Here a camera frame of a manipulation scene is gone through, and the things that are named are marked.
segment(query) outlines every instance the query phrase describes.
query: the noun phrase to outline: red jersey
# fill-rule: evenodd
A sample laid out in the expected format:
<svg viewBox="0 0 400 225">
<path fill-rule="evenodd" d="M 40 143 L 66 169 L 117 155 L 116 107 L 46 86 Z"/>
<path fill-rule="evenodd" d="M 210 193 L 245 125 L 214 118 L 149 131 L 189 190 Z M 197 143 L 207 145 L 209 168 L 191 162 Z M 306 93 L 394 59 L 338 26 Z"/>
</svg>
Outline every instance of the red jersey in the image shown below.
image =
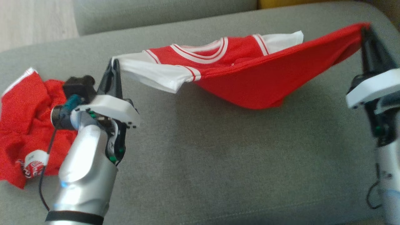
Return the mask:
<svg viewBox="0 0 400 225">
<path fill-rule="evenodd" d="M 63 83 L 59 80 L 43 82 L 30 68 L 3 93 L 0 180 L 22 189 L 26 179 L 39 176 L 44 165 L 47 165 L 45 175 L 58 174 L 77 133 L 57 131 L 48 158 L 46 151 L 54 131 L 50 114 L 54 106 L 66 101 Z"/>
<path fill-rule="evenodd" d="M 354 24 L 303 44 L 301 31 L 255 34 L 115 58 L 128 76 L 160 90 L 175 93 L 184 82 L 194 81 L 236 105 L 262 109 L 279 106 L 285 96 L 355 53 L 365 26 Z"/>
</svg>

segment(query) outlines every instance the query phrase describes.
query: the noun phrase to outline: white label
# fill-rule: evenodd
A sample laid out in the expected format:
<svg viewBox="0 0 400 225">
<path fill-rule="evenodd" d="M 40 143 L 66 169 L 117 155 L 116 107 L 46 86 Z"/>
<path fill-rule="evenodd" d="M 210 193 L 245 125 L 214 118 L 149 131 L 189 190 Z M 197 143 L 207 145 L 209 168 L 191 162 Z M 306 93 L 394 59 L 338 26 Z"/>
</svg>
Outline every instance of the white label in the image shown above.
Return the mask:
<svg viewBox="0 0 400 225">
<path fill-rule="evenodd" d="M 49 160 L 49 155 L 43 151 L 43 150 L 35 150 L 31 153 L 29 153 L 26 157 L 25 157 L 25 167 L 27 167 L 30 163 L 34 162 L 34 161 L 39 161 L 42 162 L 43 165 L 47 165 L 47 162 Z"/>
</svg>

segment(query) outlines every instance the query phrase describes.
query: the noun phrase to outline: yellow cushion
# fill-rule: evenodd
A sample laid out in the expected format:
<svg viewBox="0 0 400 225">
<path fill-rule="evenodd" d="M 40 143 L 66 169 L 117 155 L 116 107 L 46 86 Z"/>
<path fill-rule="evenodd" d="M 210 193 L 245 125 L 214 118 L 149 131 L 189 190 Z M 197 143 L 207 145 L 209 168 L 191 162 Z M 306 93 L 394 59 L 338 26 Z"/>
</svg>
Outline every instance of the yellow cushion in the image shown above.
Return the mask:
<svg viewBox="0 0 400 225">
<path fill-rule="evenodd" d="M 258 0 L 259 8 L 274 8 L 280 6 L 292 6 L 304 3 L 326 2 L 329 0 Z"/>
</svg>

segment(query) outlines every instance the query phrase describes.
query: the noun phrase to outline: black cable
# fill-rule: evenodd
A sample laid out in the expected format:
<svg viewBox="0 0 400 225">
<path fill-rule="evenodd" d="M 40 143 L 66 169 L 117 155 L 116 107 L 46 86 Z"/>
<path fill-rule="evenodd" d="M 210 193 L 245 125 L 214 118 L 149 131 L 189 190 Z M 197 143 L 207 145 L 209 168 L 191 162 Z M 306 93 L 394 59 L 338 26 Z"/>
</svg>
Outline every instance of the black cable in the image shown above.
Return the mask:
<svg viewBox="0 0 400 225">
<path fill-rule="evenodd" d="M 58 123 L 57 123 L 57 125 L 55 126 L 55 128 L 54 128 L 53 135 L 51 136 L 51 139 L 50 139 L 49 147 L 47 148 L 47 155 L 48 155 L 48 157 L 50 157 L 50 151 L 51 151 L 51 147 L 53 146 L 54 138 L 56 137 L 56 132 L 57 132 L 58 127 L 60 126 L 61 121 L 62 121 L 63 119 L 64 119 L 64 118 L 61 118 L 61 119 L 58 121 Z M 43 166 L 42 172 L 41 172 L 41 174 L 40 174 L 40 180 L 39 180 L 39 196 L 40 196 L 40 199 L 42 200 L 42 203 L 43 203 L 44 207 L 47 209 L 47 211 L 50 211 L 50 208 L 49 208 L 49 206 L 47 205 L 46 201 L 44 200 L 43 193 L 42 193 L 42 183 L 43 183 L 43 177 L 44 177 L 44 171 L 45 171 L 45 170 L 46 170 L 46 165 Z"/>
<path fill-rule="evenodd" d="M 370 203 L 370 195 L 371 195 L 371 192 L 372 192 L 372 190 L 374 189 L 374 187 L 378 186 L 378 184 L 379 184 L 379 180 L 376 181 L 376 182 L 370 187 L 370 189 L 368 190 L 368 193 L 367 193 L 367 199 L 366 199 L 366 201 L 367 201 L 367 205 L 368 205 L 371 209 L 377 209 L 377 208 L 379 208 L 379 207 L 382 206 L 382 204 L 379 204 L 379 205 L 377 205 L 377 206 L 373 206 L 373 205 Z"/>
</svg>

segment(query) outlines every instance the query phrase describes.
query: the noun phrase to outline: gray couch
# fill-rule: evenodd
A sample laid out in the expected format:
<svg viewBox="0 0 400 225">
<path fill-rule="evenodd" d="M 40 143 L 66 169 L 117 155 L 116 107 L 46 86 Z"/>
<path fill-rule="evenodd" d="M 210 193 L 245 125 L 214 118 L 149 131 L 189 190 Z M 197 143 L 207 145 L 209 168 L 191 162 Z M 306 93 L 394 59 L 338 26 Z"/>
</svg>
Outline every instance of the gray couch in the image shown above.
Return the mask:
<svg viewBox="0 0 400 225">
<path fill-rule="evenodd" d="M 400 62 L 399 32 L 379 10 L 361 2 L 209 18 L 201 17 L 253 10 L 255 0 L 163 0 L 163 5 L 103 0 L 96 7 L 93 2 L 75 2 L 82 35 L 144 27 L 2 52 L 1 90 L 30 66 L 44 80 L 90 74 L 99 81 L 114 55 L 253 33 L 302 30 L 308 41 L 359 21 L 371 21 Z M 162 22 L 173 23 L 152 25 Z M 239 108 L 195 84 L 170 94 L 123 77 L 124 95 L 139 109 L 142 125 L 127 134 L 104 224 L 320 225 L 380 217 L 382 212 L 365 202 L 376 180 L 374 140 L 364 111 L 347 109 L 345 102 L 359 73 L 358 52 L 292 93 L 280 108 L 266 110 Z M 0 224 L 42 224 L 46 210 L 37 186 L 37 179 L 23 191 L 0 182 Z M 57 177 L 45 179 L 49 201 L 56 186 Z"/>
</svg>

